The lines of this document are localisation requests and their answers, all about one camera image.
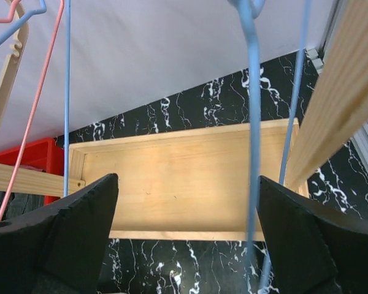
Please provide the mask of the blue hanger of black skirt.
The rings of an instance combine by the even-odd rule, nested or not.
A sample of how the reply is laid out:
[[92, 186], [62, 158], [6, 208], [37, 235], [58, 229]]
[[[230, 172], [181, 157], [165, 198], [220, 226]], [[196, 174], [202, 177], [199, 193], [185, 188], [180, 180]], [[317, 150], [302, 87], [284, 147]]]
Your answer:
[[[24, 21], [28, 21], [32, 16], [43, 14], [47, 11], [45, 1], [40, 2], [41, 8], [26, 12], [17, 20], [6, 32], [0, 36], [0, 45], [14, 32]], [[64, 96], [64, 184], [63, 195], [69, 193], [69, 123], [70, 123], [70, 75], [71, 75], [71, 2], [65, 1], [63, 13], [66, 13], [66, 77], [65, 77], [65, 96]]]

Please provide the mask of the blue hanger of plaid skirt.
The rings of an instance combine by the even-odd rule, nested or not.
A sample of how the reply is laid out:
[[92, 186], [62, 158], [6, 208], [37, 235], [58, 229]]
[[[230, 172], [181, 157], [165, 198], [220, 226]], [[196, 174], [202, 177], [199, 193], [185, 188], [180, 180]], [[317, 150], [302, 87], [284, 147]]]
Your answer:
[[[260, 160], [261, 160], [261, 91], [260, 91], [260, 58], [259, 42], [255, 28], [255, 19], [259, 17], [264, 1], [230, 1], [237, 9], [240, 24], [248, 47], [248, 74], [249, 74], [249, 122], [250, 122], [250, 177], [249, 177], [249, 206], [247, 217], [247, 260], [244, 263], [245, 281], [249, 281], [249, 267], [256, 260], [253, 252], [253, 235], [255, 232], [256, 210], [260, 192]], [[299, 51], [296, 56], [294, 85], [291, 96], [288, 128], [283, 148], [280, 167], [279, 184], [283, 184], [286, 172], [287, 158], [293, 132], [293, 121], [296, 113], [299, 89], [301, 86], [304, 66], [304, 53], [307, 32], [309, 27], [310, 9], [312, 2], [304, 2], [302, 29], [299, 42]]]

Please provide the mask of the wooden hanger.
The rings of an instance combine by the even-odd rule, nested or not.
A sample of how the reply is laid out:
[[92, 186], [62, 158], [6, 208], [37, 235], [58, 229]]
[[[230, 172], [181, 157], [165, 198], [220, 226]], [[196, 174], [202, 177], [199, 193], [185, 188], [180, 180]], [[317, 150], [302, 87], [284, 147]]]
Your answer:
[[18, 68], [28, 39], [28, 33], [29, 27], [27, 20], [24, 21], [14, 32], [10, 33], [14, 42], [10, 46], [10, 53], [4, 60], [4, 65], [0, 74], [0, 124], [17, 76]]

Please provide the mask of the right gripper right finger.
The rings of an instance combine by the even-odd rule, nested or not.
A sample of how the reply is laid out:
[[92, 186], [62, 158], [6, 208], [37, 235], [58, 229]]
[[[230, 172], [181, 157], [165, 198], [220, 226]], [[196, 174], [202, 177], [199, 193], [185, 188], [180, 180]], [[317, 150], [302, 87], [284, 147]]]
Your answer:
[[280, 293], [368, 293], [368, 220], [259, 180], [258, 216]]

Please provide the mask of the pink wire hanger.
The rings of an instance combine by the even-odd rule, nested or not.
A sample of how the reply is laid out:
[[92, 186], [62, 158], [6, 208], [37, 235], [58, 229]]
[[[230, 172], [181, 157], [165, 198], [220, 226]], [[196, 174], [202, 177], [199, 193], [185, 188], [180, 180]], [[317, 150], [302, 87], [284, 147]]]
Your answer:
[[13, 185], [15, 184], [15, 179], [16, 179], [18, 170], [21, 166], [21, 159], [23, 157], [23, 153], [24, 153], [24, 150], [26, 148], [27, 138], [28, 138], [29, 132], [31, 130], [31, 125], [32, 125], [32, 122], [33, 122], [33, 119], [34, 119], [34, 115], [35, 115], [36, 110], [37, 110], [37, 105], [38, 105], [40, 95], [41, 95], [41, 92], [42, 92], [42, 88], [43, 88], [43, 85], [44, 85], [45, 77], [46, 77], [46, 74], [47, 74], [47, 70], [48, 70], [51, 55], [52, 55], [52, 52], [53, 52], [53, 48], [54, 48], [54, 45], [55, 45], [55, 40], [56, 40], [56, 36], [57, 36], [57, 33], [58, 33], [58, 28], [59, 28], [61, 17], [62, 17], [63, 11], [64, 11], [64, 7], [65, 7], [65, 0], [61, 0], [61, 4], [60, 4], [60, 7], [59, 7], [59, 11], [58, 11], [58, 16], [56, 18], [55, 28], [54, 28], [53, 35], [52, 35], [51, 42], [50, 42], [50, 46], [48, 48], [48, 52], [47, 52], [47, 55], [46, 55], [46, 58], [45, 58], [45, 63], [44, 63], [42, 73], [41, 73], [41, 76], [40, 76], [39, 85], [38, 85], [36, 96], [34, 98], [32, 109], [31, 109], [31, 112], [30, 112], [30, 115], [29, 115], [28, 123], [26, 125], [26, 129], [25, 129], [25, 132], [24, 132], [24, 135], [23, 135], [22, 143], [20, 145], [17, 161], [16, 161], [15, 165], [13, 166], [12, 176], [9, 180], [9, 183], [8, 183], [8, 186], [7, 186], [7, 189], [6, 189], [6, 194], [3, 198], [3, 201], [2, 201], [1, 206], [0, 206], [0, 221], [2, 221], [3, 215], [6, 211], [7, 204], [9, 202], [9, 198], [10, 198], [10, 195], [11, 195], [11, 192], [12, 192], [12, 188], [13, 188]]

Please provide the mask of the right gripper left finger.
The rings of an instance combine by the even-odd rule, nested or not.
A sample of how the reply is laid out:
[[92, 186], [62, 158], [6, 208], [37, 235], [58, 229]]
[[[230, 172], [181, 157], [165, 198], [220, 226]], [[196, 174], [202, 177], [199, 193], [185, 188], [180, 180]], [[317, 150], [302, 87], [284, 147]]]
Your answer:
[[110, 173], [0, 222], [0, 293], [96, 293], [117, 199]]

